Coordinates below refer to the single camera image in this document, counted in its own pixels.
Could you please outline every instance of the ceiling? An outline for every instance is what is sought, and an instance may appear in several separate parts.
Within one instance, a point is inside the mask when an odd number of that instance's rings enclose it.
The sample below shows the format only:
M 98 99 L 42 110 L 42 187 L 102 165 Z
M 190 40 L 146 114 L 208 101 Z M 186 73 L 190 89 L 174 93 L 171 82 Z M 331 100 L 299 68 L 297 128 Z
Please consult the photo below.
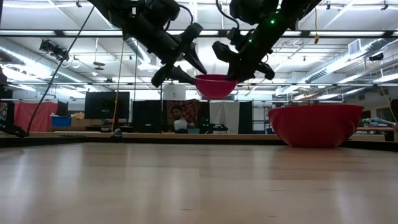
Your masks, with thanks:
M 75 0 L 4 0 L 4 7 L 2 12 L 1 29 L 21 29 L 21 30 L 78 30 L 86 19 L 92 5 L 87 1 L 80 1 L 83 5 L 82 8 L 75 6 Z M 228 19 L 224 18 L 217 10 L 215 0 L 179 0 L 190 8 L 193 13 L 194 21 L 201 24 L 206 30 L 220 30 L 230 29 L 235 24 Z M 224 1 L 223 9 L 228 14 L 228 2 Z M 327 4 L 330 3 L 331 8 L 327 10 Z M 317 14 L 315 11 L 311 12 L 307 17 L 303 18 L 299 24 L 299 30 L 397 30 L 398 29 L 398 0 L 388 0 L 389 7 L 386 10 L 381 10 L 384 6 L 384 1 L 372 0 L 330 0 L 323 1 L 317 7 Z M 170 25 L 170 30 L 184 30 L 190 17 L 184 10 L 180 12 L 176 21 Z M 240 21 L 242 29 L 252 29 Z M 111 30 L 114 29 L 103 16 L 96 10 L 88 20 L 85 30 Z M 2 37 L 17 44 L 23 49 L 29 50 L 39 57 L 43 53 L 39 50 L 42 40 L 49 39 L 53 44 L 68 48 L 73 42 L 73 38 L 68 37 L 51 37 L 43 38 L 40 36 L 35 37 Z M 229 44 L 226 38 L 216 37 L 200 37 L 197 38 L 197 51 L 200 60 L 207 69 L 209 74 L 225 74 L 228 71 L 228 64 L 219 61 L 211 45 L 215 41 L 221 41 L 224 44 Z M 313 38 L 282 38 L 274 46 L 274 53 L 269 56 L 268 63 L 276 70 L 277 75 L 273 82 L 275 83 L 295 83 L 300 82 L 303 77 L 306 77 L 309 72 L 324 66 L 328 61 L 333 60 L 335 57 L 345 53 L 348 49 L 348 44 L 356 39 L 350 37 L 336 37 L 336 38 L 322 38 L 318 44 L 314 43 Z M 338 83 L 340 80 L 356 75 L 365 71 L 365 69 L 373 68 L 393 61 L 396 58 L 396 45 L 395 43 L 383 49 L 385 57 L 380 62 L 367 62 L 365 66 L 364 59 L 359 58 L 352 63 L 347 64 L 340 69 L 337 69 L 325 77 L 320 79 L 323 83 Z M 140 45 L 143 52 L 146 51 L 144 46 Z M 103 82 L 106 78 L 112 77 L 117 80 L 120 61 L 121 66 L 121 82 L 134 82 L 135 75 L 137 75 L 138 83 L 148 83 L 150 78 L 156 72 L 156 68 L 160 67 L 159 60 L 154 55 L 149 55 L 149 64 L 142 64 L 137 60 L 133 51 L 123 44 L 121 38 L 99 38 L 98 49 L 96 53 L 96 39 L 95 38 L 80 38 L 72 48 L 71 60 L 64 64 L 65 69 L 76 74 L 77 79 L 83 82 Z M 44 55 L 43 60 L 56 62 L 54 58 L 49 55 Z M 93 62 L 103 62 L 106 64 L 103 71 L 95 71 Z M 199 72 L 195 71 L 188 63 L 181 62 L 180 65 L 190 75 L 198 75 Z M 379 71 L 374 72 L 373 79 L 376 79 Z M 255 80 L 249 80 L 253 83 L 269 83 L 264 81 L 264 75 L 261 73 L 256 74 Z M 355 80 L 356 83 L 370 82 L 372 79 L 370 75 L 363 75 Z M 109 86 L 110 90 L 114 90 L 116 86 Z M 131 89 L 131 86 L 121 86 L 121 88 Z M 157 91 L 152 85 L 138 85 L 138 89 Z M 256 91 L 261 90 L 276 90 L 283 88 L 283 86 L 252 86 L 245 87 L 247 94 L 256 94 Z M 311 88 L 296 88 L 290 91 L 293 95 L 292 98 L 302 94 L 311 92 L 326 91 L 329 88 L 318 88 L 313 86 Z

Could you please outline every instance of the large red bowl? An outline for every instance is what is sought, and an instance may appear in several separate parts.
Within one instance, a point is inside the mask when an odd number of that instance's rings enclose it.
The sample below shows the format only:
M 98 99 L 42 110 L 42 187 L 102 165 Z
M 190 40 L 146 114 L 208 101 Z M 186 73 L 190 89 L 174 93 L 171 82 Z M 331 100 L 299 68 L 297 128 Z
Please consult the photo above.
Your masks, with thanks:
M 225 80 L 226 75 L 197 75 L 195 86 L 198 91 L 210 100 L 222 100 L 228 96 L 238 83 L 236 80 Z
M 356 105 L 291 106 L 270 110 L 269 119 L 292 147 L 334 148 L 354 134 L 362 110 Z

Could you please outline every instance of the computer monitor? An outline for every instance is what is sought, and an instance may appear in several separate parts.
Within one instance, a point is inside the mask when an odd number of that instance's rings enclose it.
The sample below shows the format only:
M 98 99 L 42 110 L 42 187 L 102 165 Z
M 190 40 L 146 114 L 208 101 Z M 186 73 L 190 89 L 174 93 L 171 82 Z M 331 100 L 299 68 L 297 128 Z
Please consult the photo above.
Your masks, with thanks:
M 115 92 L 86 93 L 85 118 L 86 119 L 112 119 L 116 101 Z M 130 108 L 130 93 L 119 92 L 117 119 L 128 119 Z

